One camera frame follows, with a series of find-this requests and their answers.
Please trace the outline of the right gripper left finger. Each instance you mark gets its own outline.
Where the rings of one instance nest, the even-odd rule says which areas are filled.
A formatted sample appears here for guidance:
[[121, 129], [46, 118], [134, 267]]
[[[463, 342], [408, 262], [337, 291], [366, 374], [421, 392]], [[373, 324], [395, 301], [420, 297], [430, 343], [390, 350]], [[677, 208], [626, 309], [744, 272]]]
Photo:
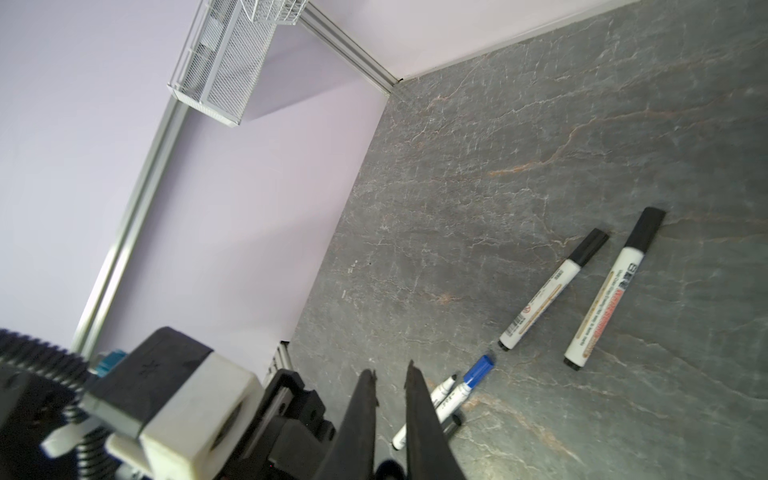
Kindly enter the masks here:
[[314, 479], [372, 479], [376, 437], [376, 375], [361, 372], [335, 440]]

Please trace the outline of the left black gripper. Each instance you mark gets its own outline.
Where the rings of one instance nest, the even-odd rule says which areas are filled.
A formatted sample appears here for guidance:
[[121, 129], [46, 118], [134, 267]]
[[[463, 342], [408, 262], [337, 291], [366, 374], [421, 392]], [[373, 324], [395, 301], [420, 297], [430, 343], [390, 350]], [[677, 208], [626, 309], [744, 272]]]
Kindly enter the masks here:
[[311, 479], [336, 437], [318, 393], [280, 369], [221, 470], [223, 479]]

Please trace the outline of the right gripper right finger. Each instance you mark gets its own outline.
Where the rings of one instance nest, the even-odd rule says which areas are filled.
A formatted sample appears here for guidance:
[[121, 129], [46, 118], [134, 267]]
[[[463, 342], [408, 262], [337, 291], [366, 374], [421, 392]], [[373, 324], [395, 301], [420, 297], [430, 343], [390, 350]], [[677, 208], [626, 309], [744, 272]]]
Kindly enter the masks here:
[[405, 393], [407, 478], [464, 480], [430, 401], [422, 371], [413, 360], [408, 364]]

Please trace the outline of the white marker pen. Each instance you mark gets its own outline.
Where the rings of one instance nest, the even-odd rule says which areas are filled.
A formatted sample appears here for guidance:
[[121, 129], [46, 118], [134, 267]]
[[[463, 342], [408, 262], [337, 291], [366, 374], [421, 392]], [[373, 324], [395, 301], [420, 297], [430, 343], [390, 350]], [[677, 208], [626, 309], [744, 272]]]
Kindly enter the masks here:
[[[432, 390], [430, 394], [430, 399], [432, 402], [432, 406], [434, 408], [437, 408], [448, 397], [451, 390], [453, 389], [453, 386], [456, 383], [456, 380], [457, 380], [457, 375], [453, 374]], [[395, 450], [399, 451], [405, 447], [406, 434], [407, 434], [407, 426], [403, 425], [392, 439], [392, 446], [394, 447]]]
[[388, 459], [383, 461], [375, 470], [374, 480], [407, 480], [408, 476], [400, 463]]
[[667, 212], [646, 207], [606, 276], [597, 296], [564, 353], [564, 364], [583, 368], [637, 274]]
[[501, 334], [498, 344], [503, 351], [512, 350], [521, 341], [609, 238], [608, 233], [595, 228], [581, 241]]

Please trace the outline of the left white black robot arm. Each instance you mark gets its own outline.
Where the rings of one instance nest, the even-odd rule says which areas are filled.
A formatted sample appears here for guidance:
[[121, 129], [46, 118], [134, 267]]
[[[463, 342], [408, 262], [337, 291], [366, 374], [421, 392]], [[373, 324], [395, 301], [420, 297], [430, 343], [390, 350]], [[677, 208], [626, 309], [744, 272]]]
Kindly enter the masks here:
[[[66, 425], [72, 393], [14, 367], [1, 369], [1, 476], [4, 479], [141, 479], [143, 473], [110, 456], [106, 437], [48, 457], [41, 443]], [[220, 479], [310, 479], [336, 435], [325, 406], [300, 375], [281, 369]]]

